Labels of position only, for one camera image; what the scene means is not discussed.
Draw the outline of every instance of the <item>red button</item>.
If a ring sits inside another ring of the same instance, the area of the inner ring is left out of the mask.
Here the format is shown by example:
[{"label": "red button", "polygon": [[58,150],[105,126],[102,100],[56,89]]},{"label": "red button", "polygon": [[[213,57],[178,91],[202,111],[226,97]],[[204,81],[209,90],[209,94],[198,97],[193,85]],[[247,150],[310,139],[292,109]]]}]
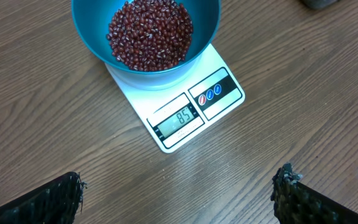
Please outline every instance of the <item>red button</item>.
[{"label": "red button", "polygon": [[198,98],[198,104],[200,106],[203,106],[206,103],[206,96],[204,94],[202,94],[199,98]]}]

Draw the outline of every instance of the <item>scale button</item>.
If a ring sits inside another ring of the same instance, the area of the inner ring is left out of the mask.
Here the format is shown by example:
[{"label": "scale button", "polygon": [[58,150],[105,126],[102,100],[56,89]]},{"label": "scale button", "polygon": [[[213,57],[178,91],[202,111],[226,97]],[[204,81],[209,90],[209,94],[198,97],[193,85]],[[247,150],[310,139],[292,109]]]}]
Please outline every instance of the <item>scale button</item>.
[{"label": "scale button", "polygon": [[207,98],[208,100],[212,100],[212,98],[214,98],[214,91],[208,90],[208,91],[206,92],[206,98]]},{"label": "scale button", "polygon": [[214,92],[215,94],[219,95],[222,92],[222,87],[220,86],[220,84],[216,84],[214,87]]},{"label": "scale button", "polygon": [[204,94],[202,94],[200,97],[198,97],[198,104],[200,106],[203,106],[206,103],[206,97]]}]

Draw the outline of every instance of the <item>scale display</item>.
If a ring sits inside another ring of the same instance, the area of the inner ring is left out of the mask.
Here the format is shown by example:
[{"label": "scale display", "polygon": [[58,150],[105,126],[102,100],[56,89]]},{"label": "scale display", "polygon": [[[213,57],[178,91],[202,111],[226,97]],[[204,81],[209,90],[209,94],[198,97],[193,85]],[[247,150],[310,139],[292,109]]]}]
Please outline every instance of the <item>scale display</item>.
[{"label": "scale display", "polygon": [[176,114],[172,115],[166,119],[163,123],[158,125],[158,129],[164,137],[168,137],[190,121],[194,119],[193,113],[190,111],[189,107],[184,107],[182,110],[178,111]]}]

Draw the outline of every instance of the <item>wooden table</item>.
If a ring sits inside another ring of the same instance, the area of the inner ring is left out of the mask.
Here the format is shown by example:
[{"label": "wooden table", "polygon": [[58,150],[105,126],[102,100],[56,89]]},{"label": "wooden table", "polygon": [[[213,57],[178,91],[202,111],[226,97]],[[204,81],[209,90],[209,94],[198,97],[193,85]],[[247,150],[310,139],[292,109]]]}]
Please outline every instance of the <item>wooden table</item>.
[{"label": "wooden table", "polygon": [[0,205],[73,170],[76,223],[277,223],[271,178],[291,161],[358,212],[358,1],[224,0],[213,44],[246,103],[164,154],[69,1],[0,0]]}]

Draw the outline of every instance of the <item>red bean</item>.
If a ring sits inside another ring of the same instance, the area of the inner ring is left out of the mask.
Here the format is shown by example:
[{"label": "red bean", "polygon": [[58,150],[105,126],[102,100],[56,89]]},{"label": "red bean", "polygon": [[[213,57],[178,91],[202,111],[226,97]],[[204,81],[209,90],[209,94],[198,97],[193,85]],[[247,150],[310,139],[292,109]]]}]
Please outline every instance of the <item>red bean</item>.
[{"label": "red bean", "polygon": [[126,2],[108,26],[112,56],[131,70],[145,72],[184,60],[194,29],[184,5],[174,0]]}]

